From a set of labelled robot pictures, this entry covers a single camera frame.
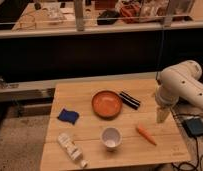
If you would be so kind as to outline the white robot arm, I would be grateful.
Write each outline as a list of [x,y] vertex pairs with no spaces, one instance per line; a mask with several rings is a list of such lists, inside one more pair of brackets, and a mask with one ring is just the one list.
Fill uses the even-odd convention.
[[160,72],[160,84],[155,92],[158,123],[167,119],[170,109],[180,98],[203,111],[203,84],[199,82],[201,75],[201,66],[193,60],[169,66]]

